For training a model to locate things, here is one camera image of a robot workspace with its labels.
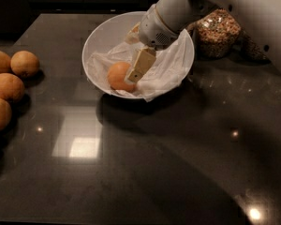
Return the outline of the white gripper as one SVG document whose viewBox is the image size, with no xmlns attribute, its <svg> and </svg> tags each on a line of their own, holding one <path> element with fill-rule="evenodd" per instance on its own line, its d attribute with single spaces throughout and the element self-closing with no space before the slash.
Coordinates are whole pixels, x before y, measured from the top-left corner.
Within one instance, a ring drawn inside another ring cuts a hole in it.
<svg viewBox="0 0 281 225">
<path fill-rule="evenodd" d="M 177 11 L 173 7 L 150 6 L 140 23 L 135 24 L 125 36 L 127 44 L 140 41 L 148 46 L 135 51 L 131 68 L 126 74 L 127 83 L 137 83 L 148 72 L 156 60 L 155 50 L 166 50 L 179 37 L 179 29 Z"/>
</svg>

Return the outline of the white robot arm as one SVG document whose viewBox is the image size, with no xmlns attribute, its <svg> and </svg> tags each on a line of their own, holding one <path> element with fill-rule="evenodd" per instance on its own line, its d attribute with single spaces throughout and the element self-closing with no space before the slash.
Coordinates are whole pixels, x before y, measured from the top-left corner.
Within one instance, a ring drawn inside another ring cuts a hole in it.
<svg viewBox="0 0 281 225">
<path fill-rule="evenodd" d="M 281 73 L 281 0 L 158 0 L 138 24 L 137 52 L 126 80 L 137 83 L 154 63 L 154 51 L 167 49 L 185 27 L 225 9 Z"/>
</svg>

